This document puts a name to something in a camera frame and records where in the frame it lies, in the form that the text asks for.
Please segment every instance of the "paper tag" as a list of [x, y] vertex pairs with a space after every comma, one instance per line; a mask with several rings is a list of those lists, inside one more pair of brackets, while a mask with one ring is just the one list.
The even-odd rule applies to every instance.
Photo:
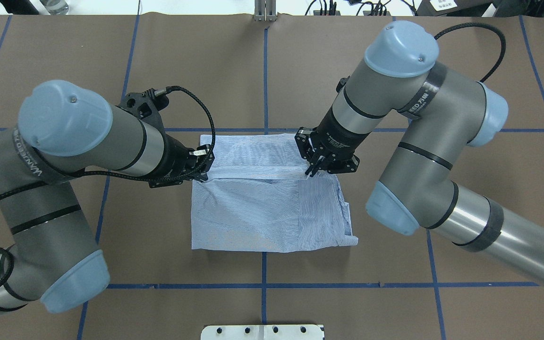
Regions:
[[457, 7], [455, 0], [429, 0], [436, 11], [443, 11], [446, 9], [453, 9]]

